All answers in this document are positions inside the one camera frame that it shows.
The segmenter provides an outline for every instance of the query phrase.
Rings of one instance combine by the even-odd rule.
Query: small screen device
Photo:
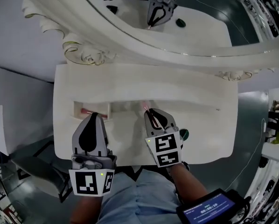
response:
[[[243,208],[244,199],[235,191],[218,189],[190,205],[177,208],[177,214],[184,224],[225,223]]]

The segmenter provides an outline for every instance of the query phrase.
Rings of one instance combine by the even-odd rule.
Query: wire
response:
[[[242,37],[246,40],[246,42],[247,42],[248,44],[250,44],[250,42],[246,39],[246,37],[243,35],[243,33],[240,31],[240,29],[236,26],[236,24],[232,21],[232,19],[231,19],[230,17],[228,17],[227,14],[225,14],[223,11],[219,10],[219,9],[216,8],[216,7],[210,6],[210,5],[208,5],[208,4],[206,4],[206,3],[203,3],[203,2],[201,2],[201,1],[199,1],[199,0],[196,0],[196,1],[199,2],[199,3],[202,3],[202,4],[205,5],[205,6],[208,6],[208,7],[210,7],[210,8],[213,8],[213,9],[217,10],[218,12],[222,13],[223,15],[225,15],[225,16],[233,23],[233,25],[236,27],[236,29],[239,31],[239,33],[242,35]]]
[[[251,207],[251,206],[250,206],[249,203],[246,203],[246,204],[245,204],[245,206],[244,206],[244,215],[242,216],[242,218],[241,218],[239,221],[235,222],[234,224],[239,224],[239,223],[241,223],[244,219],[246,219],[248,213],[250,212],[250,207]]]
[[[248,160],[247,165],[242,169],[242,171],[241,171],[240,174],[234,179],[234,181],[236,181],[237,178],[238,178],[238,177],[243,173],[243,171],[247,168],[247,166],[249,165],[249,163],[250,163],[250,161],[251,161],[253,155],[255,154],[255,152],[256,152],[256,150],[257,150],[259,144],[260,144],[261,141],[262,141],[262,135],[263,135],[262,124],[263,124],[263,121],[266,122],[265,119],[262,119],[262,121],[261,121],[261,137],[260,137],[260,141],[259,141],[259,143],[257,144],[257,146],[256,146],[256,148],[255,148],[255,151],[254,151],[253,154],[251,155],[251,158]],[[234,183],[234,181],[231,182],[231,184],[225,189],[225,191],[228,190],[228,189],[230,188],[230,186],[232,186],[232,184]]]

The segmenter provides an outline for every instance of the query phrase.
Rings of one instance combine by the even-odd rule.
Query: decorative carving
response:
[[[57,30],[62,33],[64,55],[73,63],[83,65],[101,65],[106,61],[111,62],[116,57],[115,53],[110,52],[104,47],[81,39],[76,34],[58,24],[56,21],[50,19],[30,0],[23,0],[22,11],[25,18],[31,18],[34,15],[39,15],[41,17],[40,27],[42,32]]]
[[[219,74],[217,74],[217,76],[225,80],[238,81],[238,80],[245,80],[251,78],[253,74],[256,74],[258,72],[259,72],[258,70],[255,70],[254,72],[243,71],[243,70],[227,71],[227,72],[221,71],[219,72]]]

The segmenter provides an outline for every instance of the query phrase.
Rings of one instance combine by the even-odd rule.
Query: digital display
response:
[[[183,212],[191,224],[203,224],[223,214],[234,205],[233,201],[220,193]]]

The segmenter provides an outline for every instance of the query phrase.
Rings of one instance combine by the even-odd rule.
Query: person's arm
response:
[[[182,163],[171,167],[171,176],[184,203],[190,203],[208,194],[200,181]]]
[[[74,209],[71,224],[93,224],[98,221],[102,197],[82,197]]]

